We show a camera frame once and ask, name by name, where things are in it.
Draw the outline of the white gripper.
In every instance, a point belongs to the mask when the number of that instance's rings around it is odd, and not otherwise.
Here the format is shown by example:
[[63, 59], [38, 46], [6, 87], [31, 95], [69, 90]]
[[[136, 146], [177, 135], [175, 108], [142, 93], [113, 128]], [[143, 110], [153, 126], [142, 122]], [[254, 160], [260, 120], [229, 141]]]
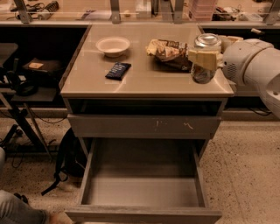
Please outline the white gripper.
[[205, 69], [214, 71], [224, 62], [225, 77], [244, 86], [244, 74], [251, 60], [261, 51], [274, 48], [271, 43], [256, 38], [242, 40], [242, 37], [219, 35], [221, 52], [189, 50], [188, 59]]

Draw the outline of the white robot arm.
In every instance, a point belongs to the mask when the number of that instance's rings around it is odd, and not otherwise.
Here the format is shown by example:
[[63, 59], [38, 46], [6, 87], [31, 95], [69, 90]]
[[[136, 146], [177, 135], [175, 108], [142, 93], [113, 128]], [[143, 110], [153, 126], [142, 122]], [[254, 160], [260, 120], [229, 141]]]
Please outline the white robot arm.
[[206, 33], [187, 48], [192, 79], [206, 84], [221, 70], [238, 86], [249, 86], [280, 117], [280, 50], [257, 38]]

